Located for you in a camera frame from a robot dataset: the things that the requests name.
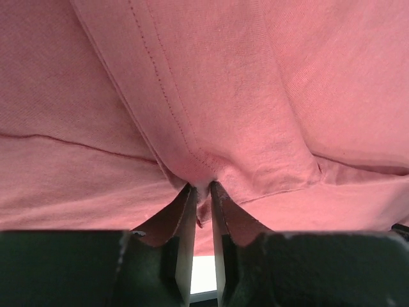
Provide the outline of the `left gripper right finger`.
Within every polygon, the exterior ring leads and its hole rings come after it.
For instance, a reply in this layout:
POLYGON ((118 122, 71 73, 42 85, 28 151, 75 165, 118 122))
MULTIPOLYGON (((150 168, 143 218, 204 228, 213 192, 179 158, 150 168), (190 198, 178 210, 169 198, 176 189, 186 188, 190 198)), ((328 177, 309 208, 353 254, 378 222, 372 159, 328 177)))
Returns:
POLYGON ((287 306, 282 281, 284 236, 236 204, 219 182, 210 184, 219 306, 287 306))

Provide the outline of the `pink red t shirt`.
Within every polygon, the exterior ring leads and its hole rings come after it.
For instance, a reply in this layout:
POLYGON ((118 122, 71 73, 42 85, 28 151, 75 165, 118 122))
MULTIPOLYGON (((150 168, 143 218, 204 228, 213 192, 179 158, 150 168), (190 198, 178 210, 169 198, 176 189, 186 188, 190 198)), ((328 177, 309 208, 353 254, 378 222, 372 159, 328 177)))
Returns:
POLYGON ((211 181, 276 231, 408 222, 407 1, 2 1, 1 228, 133 228, 211 181))

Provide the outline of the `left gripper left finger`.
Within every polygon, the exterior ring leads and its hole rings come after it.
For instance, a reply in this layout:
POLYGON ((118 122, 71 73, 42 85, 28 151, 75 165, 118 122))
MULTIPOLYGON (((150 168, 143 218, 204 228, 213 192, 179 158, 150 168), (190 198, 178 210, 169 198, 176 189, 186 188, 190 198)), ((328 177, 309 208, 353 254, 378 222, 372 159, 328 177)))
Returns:
POLYGON ((126 236, 112 306, 188 306, 196 227, 197 190, 176 198, 126 236))

